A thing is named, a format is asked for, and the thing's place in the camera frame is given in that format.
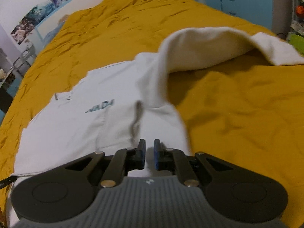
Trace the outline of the anime wall posters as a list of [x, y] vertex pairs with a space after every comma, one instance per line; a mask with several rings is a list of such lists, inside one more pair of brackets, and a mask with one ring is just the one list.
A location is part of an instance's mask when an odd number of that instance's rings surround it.
[[15, 26], [12, 38], [20, 45], [35, 27], [68, 0], [46, 0], [35, 5]]

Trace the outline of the blue white wardrobe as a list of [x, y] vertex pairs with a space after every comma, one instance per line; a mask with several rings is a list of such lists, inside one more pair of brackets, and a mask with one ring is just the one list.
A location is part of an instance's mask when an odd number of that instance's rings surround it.
[[292, 20], [292, 0], [205, 0], [205, 3], [276, 34], [286, 33]]

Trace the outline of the white blue headboard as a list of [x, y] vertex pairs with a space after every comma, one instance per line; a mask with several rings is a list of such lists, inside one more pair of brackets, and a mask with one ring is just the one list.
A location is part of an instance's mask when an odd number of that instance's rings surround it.
[[43, 41], [47, 34], [54, 30], [58, 24], [59, 20], [66, 14], [70, 15], [79, 10], [85, 10], [100, 4], [103, 0], [68, 0], [65, 1], [60, 7], [56, 8], [52, 13], [50, 13], [45, 19], [40, 22], [35, 31], [38, 37]]

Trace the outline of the grey rolling cart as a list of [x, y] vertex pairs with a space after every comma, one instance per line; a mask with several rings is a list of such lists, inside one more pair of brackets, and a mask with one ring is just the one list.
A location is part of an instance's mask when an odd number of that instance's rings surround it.
[[21, 53], [20, 57], [16, 59], [13, 63], [13, 68], [22, 77], [24, 76], [24, 74], [20, 72], [20, 68], [23, 66], [23, 64], [27, 64], [29, 67], [31, 67], [31, 64], [28, 62], [29, 58], [33, 58], [34, 60], [37, 58], [34, 45], [27, 47]]

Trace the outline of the white t-shirt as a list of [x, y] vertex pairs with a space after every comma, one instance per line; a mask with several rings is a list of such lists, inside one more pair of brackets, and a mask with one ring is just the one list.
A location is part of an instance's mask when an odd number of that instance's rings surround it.
[[302, 71], [230, 27], [89, 71], [23, 129], [9, 227], [303, 227]]

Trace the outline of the blue pillow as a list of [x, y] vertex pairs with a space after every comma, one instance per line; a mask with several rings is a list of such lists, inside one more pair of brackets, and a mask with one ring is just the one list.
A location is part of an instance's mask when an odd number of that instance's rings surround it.
[[70, 16], [69, 14], [65, 14], [58, 21], [58, 25], [45, 36], [45, 38], [43, 39], [44, 47], [46, 47], [47, 44], [49, 44], [53, 40], [53, 38], [58, 34], [58, 32], [60, 31], [60, 29], [62, 28], [62, 26], [64, 25], [65, 21], [69, 16]]

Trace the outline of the mustard yellow quilt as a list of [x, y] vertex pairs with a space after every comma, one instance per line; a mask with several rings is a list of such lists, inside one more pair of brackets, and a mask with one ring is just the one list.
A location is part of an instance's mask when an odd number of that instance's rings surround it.
[[1, 179], [153, 142], [280, 182], [303, 224], [303, 57], [268, 29], [194, 0], [103, 0], [71, 14], [1, 124]]

